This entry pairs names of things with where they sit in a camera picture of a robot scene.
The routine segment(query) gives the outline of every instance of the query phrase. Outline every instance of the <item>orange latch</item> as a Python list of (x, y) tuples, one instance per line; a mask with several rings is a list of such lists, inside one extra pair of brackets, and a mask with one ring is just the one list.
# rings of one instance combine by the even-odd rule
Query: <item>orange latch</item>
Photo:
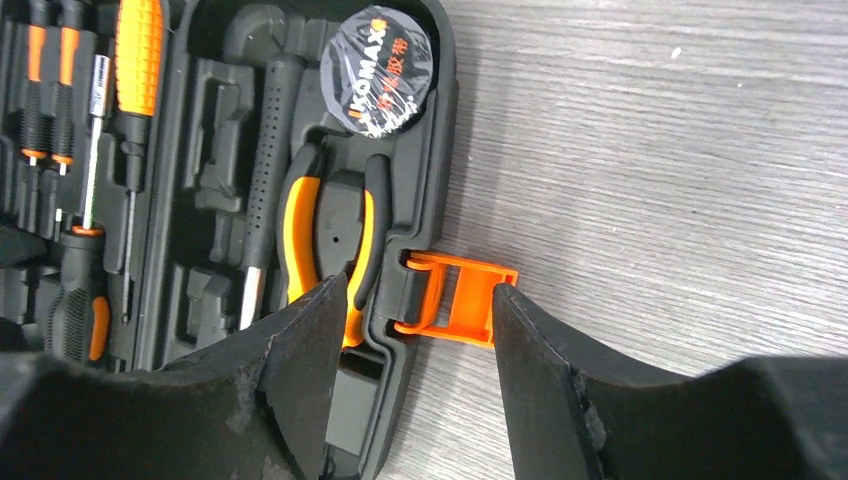
[[(492, 294), (495, 285), (518, 282), (518, 272), (500, 265), (478, 262), (436, 252), (412, 252), (406, 266), (430, 272), (421, 322), (418, 325), (396, 323), (395, 330), (409, 335), (443, 338), (481, 347), (494, 348)], [(439, 314), (442, 290), (448, 267), (458, 267), (453, 306), (446, 327), (433, 325)]]

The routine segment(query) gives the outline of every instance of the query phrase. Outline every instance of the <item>gray wood grain surface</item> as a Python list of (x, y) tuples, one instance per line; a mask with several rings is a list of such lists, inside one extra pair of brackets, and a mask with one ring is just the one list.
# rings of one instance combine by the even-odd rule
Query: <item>gray wood grain surface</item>
[[(678, 372), (848, 354), (848, 4), (442, 2), (441, 250)], [(382, 478), (513, 478), (493, 352), (425, 343)]]

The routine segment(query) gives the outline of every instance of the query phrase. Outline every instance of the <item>pliers handle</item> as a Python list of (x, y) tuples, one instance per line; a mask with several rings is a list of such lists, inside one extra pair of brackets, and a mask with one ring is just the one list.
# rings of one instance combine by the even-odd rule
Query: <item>pliers handle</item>
[[(318, 284), (314, 252), (315, 206), (325, 161), (320, 148), (306, 144), (292, 160), (280, 196), (282, 231), (277, 253), (286, 270), (286, 298), (291, 304)], [(383, 264), (386, 233), (391, 223), (389, 159), (372, 155), (365, 165), (362, 237), (347, 287), (347, 321), (343, 348), (362, 343), (362, 310)]]

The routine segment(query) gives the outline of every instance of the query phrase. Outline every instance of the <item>toolbox tray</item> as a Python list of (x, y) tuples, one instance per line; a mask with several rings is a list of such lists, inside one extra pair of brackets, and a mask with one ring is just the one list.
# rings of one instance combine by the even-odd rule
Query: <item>toolbox tray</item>
[[(362, 230), (365, 160), (391, 159), (392, 224), (383, 266), (364, 314), (365, 342), (342, 354), (327, 430), (330, 478), (374, 478), (382, 467), (409, 383), (418, 337), (394, 322), (419, 321), (428, 274), (405, 267), (442, 229), (456, 116), (454, 38), (436, 0), (379, 3), (414, 17), (430, 36), (436, 76), (417, 120), (381, 140), (352, 135), (327, 113), (318, 66), (339, 23), (366, 1), (192, 0), (162, 3), (166, 25), (159, 95), (148, 141), (146, 186), (138, 195), (133, 256), (123, 265), (127, 190), (122, 185), (123, 124), (116, 109), (99, 144), (95, 219), (106, 231), (112, 322), (105, 368), (156, 369), (234, 332), (243, 291), (240, 270), (245, 210), (259, 134), (265, 62), (283, 51), (306, 61), (291, 130), (292, 155), (319, 143), (328, 169), (315, 217), (320, 276), (345, 269)], [(63, 229), (82, 211), (89, 138), (93, 55), (114, 57), (118, 4), (100, 4), (82, 32), (74, 75), (75, 163), (60, 179), (54, 167), (30, 167), (17, 143), (26, 78), (29, 8), (0, 0), (0, 222), (48, 240), (49, 254), (0, 270), (0, 317), (43, 329), (58, 292)], [(54, 116), (59, 27), (47, 29), (41, 111)], [(261, 314), (285, 305), (285, 274), (272, 261)], [(122, 324), (122, 276), (129, 271), (130, 321)]]

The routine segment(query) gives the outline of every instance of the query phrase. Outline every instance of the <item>textured grip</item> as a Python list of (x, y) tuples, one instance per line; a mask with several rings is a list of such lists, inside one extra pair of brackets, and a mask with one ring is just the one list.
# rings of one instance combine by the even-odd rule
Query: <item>textured grip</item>
[(39, 110), (41, 84), (27, 84), (26, 104), (24, 105), (23, 126), (21, 128), (21, 147), (24, 154), (35, 158), (47, 156), (47, 136), (44, 134), (46, 119)]
[(153, 116), (162, 58), (162, 7), (159, 0), (122, 0), (115, 46), (118, 107)]
[(259, 146), (247, 202), (245, 267), (266, 267), (274, 246), (278, 199), (289, 163), (292, 112), (303, 69), (302, 58), (287, 55), (268, 62), (265, 71)]
[(53, 123), (53, 158), (70, 164), (74, 155), (73, 90), (56, 86), (56, 119)]

